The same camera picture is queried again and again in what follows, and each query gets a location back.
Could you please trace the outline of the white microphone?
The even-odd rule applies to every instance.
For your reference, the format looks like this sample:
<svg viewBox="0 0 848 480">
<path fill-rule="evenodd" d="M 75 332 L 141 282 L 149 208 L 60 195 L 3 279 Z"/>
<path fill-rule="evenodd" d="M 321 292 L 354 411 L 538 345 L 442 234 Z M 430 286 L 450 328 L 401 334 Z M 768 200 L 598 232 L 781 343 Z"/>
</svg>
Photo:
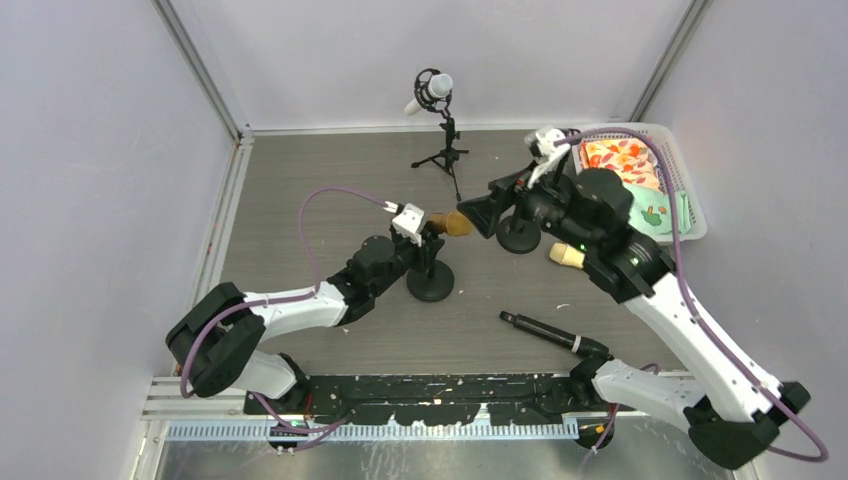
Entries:
<svg viewBox="0 0 848 480">
<path fill-rule="evenodd" d="M 404 114 L 412 116 L 424 110 L 448 118 L 453 86 L 450 75 L 433 68 L 422 70 L 416 75 L 413 99 L 404 107 Z"/>
</svg>

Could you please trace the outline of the gold microphone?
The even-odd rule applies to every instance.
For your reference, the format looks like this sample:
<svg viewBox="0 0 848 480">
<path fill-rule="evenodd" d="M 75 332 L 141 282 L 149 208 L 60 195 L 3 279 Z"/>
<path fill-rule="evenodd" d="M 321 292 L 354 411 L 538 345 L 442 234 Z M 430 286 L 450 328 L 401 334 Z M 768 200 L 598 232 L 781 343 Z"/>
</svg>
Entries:
<svg viewBox="0 0 848 480">
<path fill-rule="evenodd" d="M 430 213 L 426 225 L 436 234 L 451 237 L 467 236 L 472 233 L 472 222 L 458 211 Z"/>
</svg>

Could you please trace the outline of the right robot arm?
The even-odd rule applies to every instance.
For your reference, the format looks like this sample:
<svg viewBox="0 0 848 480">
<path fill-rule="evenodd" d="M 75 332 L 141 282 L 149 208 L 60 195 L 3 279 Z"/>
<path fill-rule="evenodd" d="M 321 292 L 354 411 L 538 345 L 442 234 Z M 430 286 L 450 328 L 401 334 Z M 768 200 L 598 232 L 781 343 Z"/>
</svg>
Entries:
<svg viewBox="0 0 848 480">
<path fill-rule="evenodd" d="M 630 225 L 632 201 L 621 179 L 608 170 L 537 184 L 519 171 L 492 181 L 486 195 L 457 208 L 484 237 L 491 237 L 503 213 L 512 210 L 581 250 L 590 281 L 648 325 L 691 377 L 662 378 L 610 355 L 589 357 L 571 376 L 593 397 L 675 426 L 713 463 L 738 469 L 772 447 L 781 426 L 809 401 L 809 392 L 761 370 L 692 294 L 681 291 L 666 249 Z"/>
</svg>

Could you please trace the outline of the cream yellow microphone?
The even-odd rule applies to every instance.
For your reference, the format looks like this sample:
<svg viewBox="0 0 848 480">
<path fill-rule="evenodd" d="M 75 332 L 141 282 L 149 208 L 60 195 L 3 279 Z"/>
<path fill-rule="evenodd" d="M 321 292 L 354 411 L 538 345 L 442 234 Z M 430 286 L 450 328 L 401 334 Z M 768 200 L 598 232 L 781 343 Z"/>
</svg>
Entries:
<svg viewBox="0 0 848 480">
<path fill-rule="evenodd" d="M 553 262 L 582 270 L 584 268 L 585 253 L 565 243 L 555 243 L 549 251 L 549 259 Z"/>
</svg>

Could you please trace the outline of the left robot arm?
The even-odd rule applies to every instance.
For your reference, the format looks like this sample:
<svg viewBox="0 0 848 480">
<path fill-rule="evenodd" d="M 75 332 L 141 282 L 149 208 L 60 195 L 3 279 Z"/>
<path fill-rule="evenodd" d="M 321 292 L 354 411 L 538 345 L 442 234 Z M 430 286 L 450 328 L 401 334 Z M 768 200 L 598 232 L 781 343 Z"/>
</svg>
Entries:
<svg viewBox="0 0 848 480">
<path fill-rule="evenodd" d="M 401 278 L 409 288 L 435 279 L 446 268 L 437 258 L 444 244 L 431 231 L 420 244 L 393 232 L 366 239 L 341 270 L 316 287 L 259 294 L 232 282 L 217 285 L 165 337 L 186 376 L 185 394 L 207 398 L 237 388 L 270 399 L 285 396 L 303 372 L 286 354 L 259 351 L 261 343 L 355 322 Z"/>
</svg>

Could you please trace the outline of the black round-base stand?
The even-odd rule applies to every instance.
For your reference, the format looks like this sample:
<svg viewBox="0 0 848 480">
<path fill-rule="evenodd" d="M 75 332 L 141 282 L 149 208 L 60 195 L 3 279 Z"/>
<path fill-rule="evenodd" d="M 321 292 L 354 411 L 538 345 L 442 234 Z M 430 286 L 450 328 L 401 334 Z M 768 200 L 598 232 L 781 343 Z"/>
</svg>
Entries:
<svg viewBox="0 0 848 480">
<path fill-rule="evenodd" d="M 499 245 L 513 254 L 528 254 L 534 251 L 541 241 L 541 229 L 535 223 L 515 217 L 504 217 L 495 230 Z"/>
<path fill-rule="evenodd" d="M 435 259 L 426 271 L 409 270 L 406 288 L 417 300 L 440 302 L 448 298 L 455 286 L 453 270 L 442 260 Z"/>
</svg>

